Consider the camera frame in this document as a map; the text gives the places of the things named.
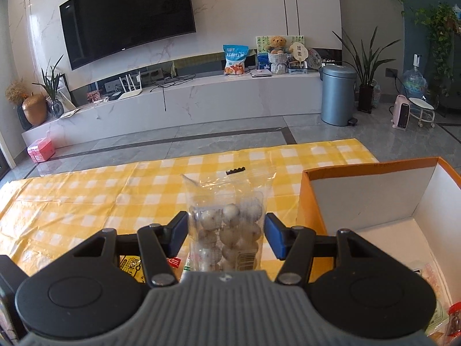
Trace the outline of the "red date snack pack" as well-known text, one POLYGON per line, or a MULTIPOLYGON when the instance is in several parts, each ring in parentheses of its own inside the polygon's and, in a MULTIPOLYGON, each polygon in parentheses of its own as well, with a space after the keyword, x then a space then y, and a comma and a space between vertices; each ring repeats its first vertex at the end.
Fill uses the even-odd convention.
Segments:
POLYGON ((449 314, 449 325, 446 328, 445 337, 451 341, 460 336, 460 312, 461 302, 456 302, 451 305, 448 311, 449 314))

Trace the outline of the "clear bag of round candies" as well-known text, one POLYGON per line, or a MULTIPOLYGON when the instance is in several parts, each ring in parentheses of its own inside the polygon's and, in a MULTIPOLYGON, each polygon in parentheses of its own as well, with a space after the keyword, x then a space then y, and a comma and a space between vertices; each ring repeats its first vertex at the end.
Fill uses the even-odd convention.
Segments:
POLYGON ((239 167, 203 180, 183 175, 189 266, 196 272, 258 270, 272 165, 239 167))

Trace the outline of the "yellow waffle cookie bag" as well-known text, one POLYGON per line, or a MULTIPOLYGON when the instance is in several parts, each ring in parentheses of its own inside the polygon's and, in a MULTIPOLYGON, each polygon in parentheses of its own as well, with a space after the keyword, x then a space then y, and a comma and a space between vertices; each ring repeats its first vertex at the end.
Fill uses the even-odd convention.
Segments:
POLYGON ((145 283, 145 276, 142 269, 141 258, 135 255, 121 255, 119 267, 123 272, 128 273, 137 282, 145 283))

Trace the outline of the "white puffed snack bag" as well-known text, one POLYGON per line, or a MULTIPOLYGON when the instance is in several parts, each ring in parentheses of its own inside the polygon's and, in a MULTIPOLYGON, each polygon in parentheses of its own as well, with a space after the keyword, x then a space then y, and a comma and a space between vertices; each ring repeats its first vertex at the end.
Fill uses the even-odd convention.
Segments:
POLYGON ((438 270, 435 268, 434 264, 414 261, 408 264, 408 267, 418 274, 420 277, 424 278, 427 283, 430 284, 437 296, 441 295, 442 284, 441 278, 438 274, 438 270))

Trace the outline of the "white green printed snack bag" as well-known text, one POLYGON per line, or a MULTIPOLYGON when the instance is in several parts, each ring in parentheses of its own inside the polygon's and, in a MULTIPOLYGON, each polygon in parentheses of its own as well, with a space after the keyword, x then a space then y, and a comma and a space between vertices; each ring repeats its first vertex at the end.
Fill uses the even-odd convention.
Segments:
POLYGON ((442 336, 445 333, 446 326, 449 321, 449 302, 444 295, 438 296, 436 301, 436 308, 429 325, 425 330, 427 336, 442 336))

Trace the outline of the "yellow checkered tablecloth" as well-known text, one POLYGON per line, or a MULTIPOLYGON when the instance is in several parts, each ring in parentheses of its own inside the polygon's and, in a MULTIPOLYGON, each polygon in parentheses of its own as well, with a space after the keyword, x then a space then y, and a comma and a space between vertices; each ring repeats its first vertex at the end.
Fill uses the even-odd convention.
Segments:
POLYGON ((18 180, 1 188, 1 253, 33 274, 109 227, 132 234, 168 223, 186 207, 183 177, 205 180, 236 167, 271 166, 267 208, 293 226, 302 174, 322 166, 373 163, 346 139, 130 163, 18 180))

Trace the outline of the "orange cardboard box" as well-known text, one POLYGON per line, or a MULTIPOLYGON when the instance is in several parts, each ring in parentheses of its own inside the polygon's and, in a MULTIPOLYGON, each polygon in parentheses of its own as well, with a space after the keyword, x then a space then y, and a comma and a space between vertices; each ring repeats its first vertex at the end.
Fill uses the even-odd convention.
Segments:
POLYGON ((407 267, 434 264, 450 307, 460 301, 460 200, 460 175, 441 158, 329 166, 303 173, 297 221, 320 235, 350 229, 407 267))

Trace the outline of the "pink tissue box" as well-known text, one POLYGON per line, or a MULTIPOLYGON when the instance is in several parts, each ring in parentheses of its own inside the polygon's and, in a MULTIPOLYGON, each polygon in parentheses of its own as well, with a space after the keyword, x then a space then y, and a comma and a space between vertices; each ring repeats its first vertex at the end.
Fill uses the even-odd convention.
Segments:
POLYGON ((50 138, 40 138, 27 147, 27 153, 34 163, 44 163, 56 150, 50 138))

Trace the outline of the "brown ceramic vase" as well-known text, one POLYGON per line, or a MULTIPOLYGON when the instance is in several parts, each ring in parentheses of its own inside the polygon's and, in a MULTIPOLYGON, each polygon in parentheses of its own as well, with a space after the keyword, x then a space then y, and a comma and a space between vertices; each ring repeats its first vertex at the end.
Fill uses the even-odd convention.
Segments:
POLYGON ((30 95, 25 98, 22 109, 28 122, 37 127, 47 120, 47 101, 43 95, 30 95))

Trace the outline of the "glass vase with plant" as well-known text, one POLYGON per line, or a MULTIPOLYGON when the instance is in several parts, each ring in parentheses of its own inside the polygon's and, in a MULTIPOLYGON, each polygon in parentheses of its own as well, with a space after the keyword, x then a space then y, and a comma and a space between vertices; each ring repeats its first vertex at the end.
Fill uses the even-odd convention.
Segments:
POLYGON ((58 89, 59 89, 59 82, 62 77, 62 74, 57 70, 58 64, 60 63, 63 55, 59 57, 57 62, 49 66, 47 70, 41 70, 41 83, 34 83, 34 85, 38 85, 42 87, 48 97, 51 100, 51 114, 53 117, 58 119, 64 114, 64 107, 61 101, 58 100, 58 89))

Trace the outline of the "pink space heater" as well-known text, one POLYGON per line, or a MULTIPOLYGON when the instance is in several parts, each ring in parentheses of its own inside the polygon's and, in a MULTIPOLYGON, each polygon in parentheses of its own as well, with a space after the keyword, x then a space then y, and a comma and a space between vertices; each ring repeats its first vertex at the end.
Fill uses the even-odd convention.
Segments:
POLYGON ((392 109, 392 127, 398 130, 406 130, 409 123, 410 105, 404 95, 398 95, 392 109))

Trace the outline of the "white round stool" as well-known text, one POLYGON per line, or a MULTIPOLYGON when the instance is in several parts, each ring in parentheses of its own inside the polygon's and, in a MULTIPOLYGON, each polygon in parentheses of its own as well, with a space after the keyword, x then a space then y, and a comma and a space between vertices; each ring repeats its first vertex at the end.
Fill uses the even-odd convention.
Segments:
POLYGON ((409 98, 410 115, 417 120, 419 127, 428 123, 431 128, 435 128, 435 109, 424 98, 409 98))

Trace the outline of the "blue grey trash bin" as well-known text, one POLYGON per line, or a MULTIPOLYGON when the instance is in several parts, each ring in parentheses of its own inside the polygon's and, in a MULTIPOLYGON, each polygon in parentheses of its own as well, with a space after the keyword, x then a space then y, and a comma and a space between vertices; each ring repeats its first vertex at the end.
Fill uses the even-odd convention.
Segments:
POLYGON ((332 126, 346 127, 352 118, 356 71, 349 66, 327 64, 321 68, 321 119, 332 126))

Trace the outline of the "white wifi router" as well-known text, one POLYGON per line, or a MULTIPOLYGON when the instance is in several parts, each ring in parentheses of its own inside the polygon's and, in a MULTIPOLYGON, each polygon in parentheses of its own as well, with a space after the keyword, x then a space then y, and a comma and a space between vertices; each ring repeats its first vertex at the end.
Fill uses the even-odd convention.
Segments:
POLYGON ((131 74, 126 74, 125 77, 119 77, 119 81, 123 90, 120 99, 138 96, 143 91, 140 72, 135 77, 131 74))

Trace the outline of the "blue water jug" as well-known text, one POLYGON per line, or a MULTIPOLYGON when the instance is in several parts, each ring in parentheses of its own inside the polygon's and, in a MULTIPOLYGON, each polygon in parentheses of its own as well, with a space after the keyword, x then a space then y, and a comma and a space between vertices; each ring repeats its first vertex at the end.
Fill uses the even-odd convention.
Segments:
POLYGON ((403 94, 406 98, 420 98, 425 100, 427 93, 427 81, 420 72, 421 55, 413 56, 413 67, 403 74, 403 94))

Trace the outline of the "tall leafy potted plant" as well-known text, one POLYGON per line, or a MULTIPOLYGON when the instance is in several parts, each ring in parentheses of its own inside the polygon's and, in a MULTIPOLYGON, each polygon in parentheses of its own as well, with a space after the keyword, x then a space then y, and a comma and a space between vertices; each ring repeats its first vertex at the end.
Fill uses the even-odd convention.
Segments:
POLYGON ((372 112, 375 73, 380 66, 395 61, 395 58, 382 58, 381 54, 384 50, 401 41, 397 39, 384 46, 376 47, 375 39, 377 32, 378 27, 375 27, 367 47, 363 40, 360 41, 359 46, 356 46, 345 30, 341 32, 341 35, 333 32, 333 35, 341 42, 346 52, 352 56, 352 62, 346 63, 354 69, 359 79, 358 110, 369 114, 372 112))

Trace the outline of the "white marble tv console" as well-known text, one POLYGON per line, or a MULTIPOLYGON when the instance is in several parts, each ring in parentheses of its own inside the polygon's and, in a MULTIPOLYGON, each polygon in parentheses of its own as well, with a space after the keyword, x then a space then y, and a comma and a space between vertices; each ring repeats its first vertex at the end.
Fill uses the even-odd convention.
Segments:
POLYGON ((130 98, 82 107, 22 134, 25 144, 50 138, 57 148, 168 127, 267 116, 317 114, 322 82, 317 72, 254 78, 200 77, 130 98))

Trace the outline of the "round paper fan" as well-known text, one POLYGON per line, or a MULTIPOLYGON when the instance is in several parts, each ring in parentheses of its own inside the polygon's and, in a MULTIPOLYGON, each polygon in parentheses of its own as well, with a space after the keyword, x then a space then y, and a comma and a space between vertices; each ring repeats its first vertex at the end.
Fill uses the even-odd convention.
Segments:
POLYGON ((291 67, 307 68, 307 59, 309 51, 301 42, 293 42, 289 47, 291 58, 289 64, 291 67))

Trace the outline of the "brown teddy bear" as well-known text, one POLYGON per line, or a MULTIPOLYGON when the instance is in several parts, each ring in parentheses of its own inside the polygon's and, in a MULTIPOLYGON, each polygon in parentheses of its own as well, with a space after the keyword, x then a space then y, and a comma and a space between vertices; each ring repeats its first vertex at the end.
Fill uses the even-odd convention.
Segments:
POLYGON ((270 36, 267 45, 268 60, 272 74, 286 74, 288 57, 291 55, 292 39, 286 36, 270 36))

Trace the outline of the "green picture board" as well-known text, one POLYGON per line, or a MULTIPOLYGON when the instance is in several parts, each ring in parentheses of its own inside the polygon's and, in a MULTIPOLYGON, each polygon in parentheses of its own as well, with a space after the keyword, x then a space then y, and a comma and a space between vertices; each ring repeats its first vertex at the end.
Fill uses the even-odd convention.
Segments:
POLYGON ((269 36, 256 36, 256 50, 257 53, 289 53, 289 47, 298 42, 305 44, 305 37, 303 35, 269 35, 269 36))

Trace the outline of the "blue white snack bag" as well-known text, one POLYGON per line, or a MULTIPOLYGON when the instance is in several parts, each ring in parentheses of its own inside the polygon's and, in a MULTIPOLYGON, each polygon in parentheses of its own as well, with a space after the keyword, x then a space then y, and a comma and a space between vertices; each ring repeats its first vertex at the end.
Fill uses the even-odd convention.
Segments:
POLYGON ((224 74, 227 76, 243 75, 249 47, 246 45, 224 45, 223 50, 226 61, 224 74))

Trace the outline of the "trailing green ivy plant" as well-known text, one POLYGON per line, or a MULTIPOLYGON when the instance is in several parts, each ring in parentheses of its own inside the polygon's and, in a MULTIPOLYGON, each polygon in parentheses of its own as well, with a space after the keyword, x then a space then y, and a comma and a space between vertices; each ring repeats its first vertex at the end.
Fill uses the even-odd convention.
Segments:
POLYGON ((415 24, 427 28, 429 51, 425 72, 429 77, 429 89, 438 96, 449 97, 453 81, 451 55, 455 36, 460 35, 460 18, 454 6, 439 2, 415 12, 415 24))

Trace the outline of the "black wall television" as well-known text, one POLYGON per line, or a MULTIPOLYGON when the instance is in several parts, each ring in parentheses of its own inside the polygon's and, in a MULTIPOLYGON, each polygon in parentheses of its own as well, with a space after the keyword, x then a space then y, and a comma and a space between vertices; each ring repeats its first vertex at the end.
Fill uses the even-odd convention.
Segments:
POLYGON ((68 0, 59 10, 72 69, 196 32, 191 0, 68 0))

